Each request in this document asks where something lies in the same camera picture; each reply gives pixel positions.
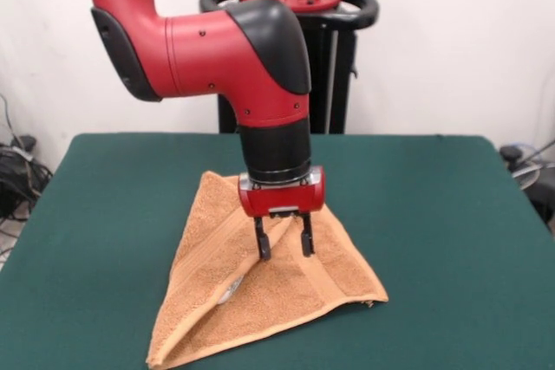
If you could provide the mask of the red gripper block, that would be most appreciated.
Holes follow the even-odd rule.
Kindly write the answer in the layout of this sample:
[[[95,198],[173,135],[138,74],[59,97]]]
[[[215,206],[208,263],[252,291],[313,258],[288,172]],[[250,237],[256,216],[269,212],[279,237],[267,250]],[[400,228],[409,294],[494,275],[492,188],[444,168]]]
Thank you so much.
[[[238,176],[238,196],[245,214],[254,217],[259,258],[271,259],[271,245],[264,231],[262,217],[282,213],[301,213],[302,250],[305,257],[314,254],[310,213],[320,211],[325,200],[325,173],[322,166],[312,166],[309,173],[288,184],[262,185],[244,172]]]

